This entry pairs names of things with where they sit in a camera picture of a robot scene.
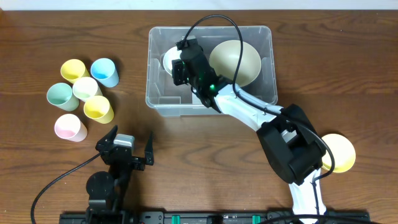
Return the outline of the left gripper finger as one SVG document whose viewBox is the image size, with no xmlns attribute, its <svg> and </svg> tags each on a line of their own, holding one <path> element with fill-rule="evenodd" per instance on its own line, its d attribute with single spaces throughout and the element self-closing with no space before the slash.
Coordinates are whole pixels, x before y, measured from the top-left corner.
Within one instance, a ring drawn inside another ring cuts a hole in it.
<svg viewBox="0 0 398 224">
<path fill-rule="evenodd" d="M 146 165 L 149 165 L 149 166 L 154 165 L 153 138 L 154 138 L 154 133 L 150 132 L 149 139 L 147 141 L 147 144 L 146 144 L 146 147 L 144 150 Z"/>
<path fill-rule="evenodd" d="M 97 143 L 96 148 L 108 148 L 113 144 L 117 135 L 118 126 L 115 125 L 107 134 L 105 134 Z"/>
</svg>

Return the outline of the white small bowl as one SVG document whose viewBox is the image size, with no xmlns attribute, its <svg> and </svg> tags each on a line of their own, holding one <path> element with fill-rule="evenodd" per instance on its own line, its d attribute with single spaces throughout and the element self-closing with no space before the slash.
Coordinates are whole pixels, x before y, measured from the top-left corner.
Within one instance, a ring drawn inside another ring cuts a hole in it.
<svg viewBox="0 0 398 224">
<path fill-rule="evenodd" d="M 170 76 L 172 76 L 173 69 L 172 61 L 180 60 L 180 54 L 181 50 L 179 50 L 177 47 L 172 47 L 164 54 L 163 68 Z"/>
</svg>

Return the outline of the beige large bowl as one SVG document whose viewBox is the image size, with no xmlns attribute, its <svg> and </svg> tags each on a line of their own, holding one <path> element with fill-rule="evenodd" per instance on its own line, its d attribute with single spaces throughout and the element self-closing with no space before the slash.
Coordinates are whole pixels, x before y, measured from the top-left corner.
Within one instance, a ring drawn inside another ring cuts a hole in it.
<svg viewBox="0 0 398 224">
<path fill-rule="evenodd" d="M 217 45 L 210 54 L 209 63 L 218 76 L 232 80 L 240 54 L 240 41 L 228 40 Z M 243 57 L 239 66 L 236 83 L 246 86 L 252 83 L 261 71 L 261 58 L 257 50 L 243 42 Z"/>
</svg>

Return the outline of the yellow small bowl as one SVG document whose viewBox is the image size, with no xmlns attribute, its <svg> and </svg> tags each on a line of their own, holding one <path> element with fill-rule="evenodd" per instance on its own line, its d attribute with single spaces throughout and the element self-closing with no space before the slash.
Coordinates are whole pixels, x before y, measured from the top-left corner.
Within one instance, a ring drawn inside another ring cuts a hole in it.
<svg viewBox="0 0 398 224">
<path fill-rule="evenodd" d="M 322 137 L 335 159 L 334 173 L 350 170 L 356 160 L 356 152 L 351 141 L 340 134 L 326 134 Z"/>
</svg>

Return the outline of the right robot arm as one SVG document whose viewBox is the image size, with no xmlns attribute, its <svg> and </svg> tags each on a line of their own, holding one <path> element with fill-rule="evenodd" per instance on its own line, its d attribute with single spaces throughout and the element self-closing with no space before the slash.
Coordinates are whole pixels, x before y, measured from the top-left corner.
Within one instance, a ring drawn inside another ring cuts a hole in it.
<svg viewBox="0 0 398 224">
<path fill-rule="evenodd" d="M 207 108 L 230 115 L 253 129 L 273 171 L 289 184 L 294 215 L 317 220 L 326 214 L 320 195 L 322 157 L 331 154 L 297 105 L 272 106 L 245 92 L 235 78 L 218 76 L 196 39 L 176 43 L 175 85 L 187 84 Z"/>
</svg>

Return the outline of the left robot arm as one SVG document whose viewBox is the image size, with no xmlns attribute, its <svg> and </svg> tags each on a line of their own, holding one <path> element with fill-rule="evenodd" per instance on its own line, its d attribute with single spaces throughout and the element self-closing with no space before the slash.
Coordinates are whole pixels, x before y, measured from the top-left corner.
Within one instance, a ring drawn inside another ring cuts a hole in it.
<svg viewBox="0 0 398 224">
<path fill-rule="evenodd" d="M 96 143 L 95 149 L 109 170 L 96 172 L 87 180 L 88 223 L 127 223 L 134 218 L 123 210 L 123 200 L 131 173 L 154 164 L 153 139 L 154 133 L 150 132 L 144 157 L 133 155 L 134 136 L 119 134 L 117 126 Z"/>
</svg>

